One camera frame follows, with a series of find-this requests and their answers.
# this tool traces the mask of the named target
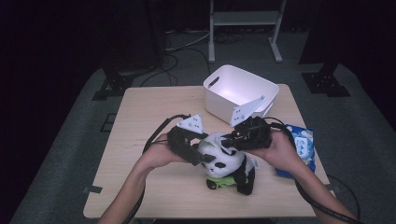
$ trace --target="blue box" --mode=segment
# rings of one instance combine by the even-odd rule
[[[287,124],[286,127],[294,138],[296,144],[297,154],[304,161],[304,163],[315,172],[315,150],[314,150],[314,132],[312,129],[301,128]],[[286,171],[276,169],[276,174],[279,176],[293,178],[293,176]]]

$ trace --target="white plastic basket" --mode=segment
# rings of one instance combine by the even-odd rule
[[[204,87],[206,110],[228,123],[236,106],[262,96],[265,102],[251,116],[264,117],[279,92],[275,83],[228,64],[212,73]]]

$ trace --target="table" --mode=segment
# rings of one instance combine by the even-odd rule
[[[283,59],[280,55],[276,44],[277,35],[279,34],[280,24],[283,19],[285,5],[287,0],[282,0],[279,10],[276,11],[228,11],[215,12],[214,0],[210,0],[210,18],[209,18],[209,62],[215,61],[215,43],[214,32],[215,26],[224,25],[274,25],[275,30],[273,36],[268,38],[271,50],[277,63],[282,63]]]
[[[268,117],[305,127],[300,111],[287,85],[279,93]],[[206,133],[233,128],[205,110],[205,88],[130,88],[122,99],[93,185],[84,216],[100,217],[120,190],[123,181],[142,153],[148,138],[167,118],[176,114],[200,114]],[[168,132],[178,120],[163,131]],[[136,218],[232,218],[232,217],[313,217],[311,206],[298,193],[294,181],[276,176],[275,169],[258,159],[253,193],[240,194],[234,187],[208,189],[200,165],[171,163],[151,172],[144,201]],[[316,153],[316,174],[324,184],[329,180]]]

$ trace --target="dark background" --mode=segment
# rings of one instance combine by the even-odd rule
[[[134,35],[153,35],[151,20],[132,17],[120,22],[124,19],[120,8],[145,18],[147,6],[142,2],[1,1],[2,222],[12,218],[80,90],[101,67],[104,56],[111,54],[114,62],[128,63],[130,68],[155,66],[161,59],[152,43],[147,43],[146,59],[134,58],[142,50],[135,49]],[[162,29],[207,29],[208,1],[164,2]],[[218,10],[267,9],[278,3],[216,2]],[[319,5],[313,0],[289,0],[281,29],[311,28],[301,63],[323,63],[329,55],[335,57],[356,74],[395,127],[395,15],[395,1],[321,1]]]

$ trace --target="panda plush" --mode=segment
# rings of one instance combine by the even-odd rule
[[[211,162],[202,162],[209,175],[206,184],[210,189],[236,185],[238,192],[249,195],[253,191],[255,169],[245,152],[234,147],[224,147],[225,133],[212,133],[201,140],[198,151],[216,157]]]

